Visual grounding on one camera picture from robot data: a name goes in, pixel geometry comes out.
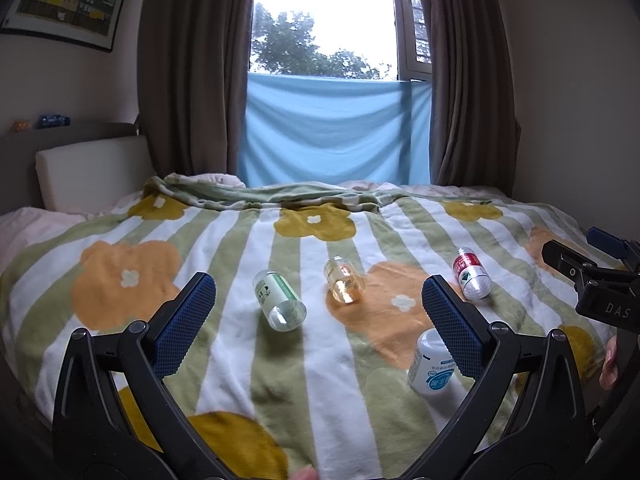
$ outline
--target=curtain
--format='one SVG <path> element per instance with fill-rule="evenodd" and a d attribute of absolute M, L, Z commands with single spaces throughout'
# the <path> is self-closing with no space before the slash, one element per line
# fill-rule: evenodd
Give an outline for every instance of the curtain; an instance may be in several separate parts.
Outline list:
<path fill-rule="evenodd" d="M 428 184 L 431 83 L 249 74 L 238 176 Z"/>
<path fill-rule="evenodd" d="M 498 0 L 423 0 L 433 66 L 431 182 L 513 189 L 520 129 Z"/>
<path fill-rule="evenodd" d="M 235 173 L 253 0 L 144 0 L 140 130 L 158 175 Z"/>

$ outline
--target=green label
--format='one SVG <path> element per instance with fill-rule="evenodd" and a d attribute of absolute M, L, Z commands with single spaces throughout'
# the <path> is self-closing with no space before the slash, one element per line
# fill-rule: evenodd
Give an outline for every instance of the green label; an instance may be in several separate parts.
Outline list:
<path fill-rule="evenodd" d="M 291 286 L 287 283 L 287 280 L 279 274 L 272 274 L 272 276 L 288 300 L 298 300 L 296 293 L 293 292 Z"/>

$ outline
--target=picture frame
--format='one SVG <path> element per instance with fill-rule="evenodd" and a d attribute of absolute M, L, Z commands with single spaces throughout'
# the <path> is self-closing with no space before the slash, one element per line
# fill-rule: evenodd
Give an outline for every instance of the picture frame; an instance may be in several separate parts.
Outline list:
<path fill-rule="evenodd" d="M 0 32 L 66 41 L 112 52 L 123 2 L 14 0 L 2 18 Z"/>

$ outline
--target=blanket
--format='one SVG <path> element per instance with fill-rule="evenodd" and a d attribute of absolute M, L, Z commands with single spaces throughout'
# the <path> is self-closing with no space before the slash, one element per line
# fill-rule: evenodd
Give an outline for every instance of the blanket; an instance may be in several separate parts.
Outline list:
<path fill-rule="evenodd" d="M 583 380 L 604 358 L 610 327 L 578 316 L 572 283 L 542 261 L 560 240 L 599 265 L 576 222 L 557 209 L 504 197 L 423 196 L 317 183 L 243 189 L 171 175 L 152 178 L 128 209 L 78 224 L 21 253 L 0 280 L 7 362 L 52 417 L 63 355 L 79 326 L 120 332 L 148 320 L 194 273 L 216 282 L 216 304 L 165 385 L 220 458 L 245 478 L 285 479 L 313 464 L 323 480 L 394 478 L 430 444 L 472 380 L 456 372 L 443 394 L 407 384 L 418 336 L 432 327 L 422 282 L 472 248 L 493 280 L 475 304 L 516 332 L 565 330 Z M 362 299 L 337 304 L 322 268 L 348 258 Z M 272 330 L 252 279 L 283 274 L 308 310 L 289 333 Z M 158 447 L 121 374 L 137 436 Z M 483 446 L 498 439 L 523 378 L 515 376 Z"/>

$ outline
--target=headboard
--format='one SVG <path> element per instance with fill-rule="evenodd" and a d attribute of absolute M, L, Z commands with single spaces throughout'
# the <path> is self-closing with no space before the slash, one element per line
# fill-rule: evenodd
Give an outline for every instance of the headboard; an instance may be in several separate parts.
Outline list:
<path fill-rule="evenodd" d="M 135 134 L 135 126 L 129 123 L 78 123 L 0 136 L 0 215 L 21 207 L 44 206 L 35 169 L 36 152 Z"/>

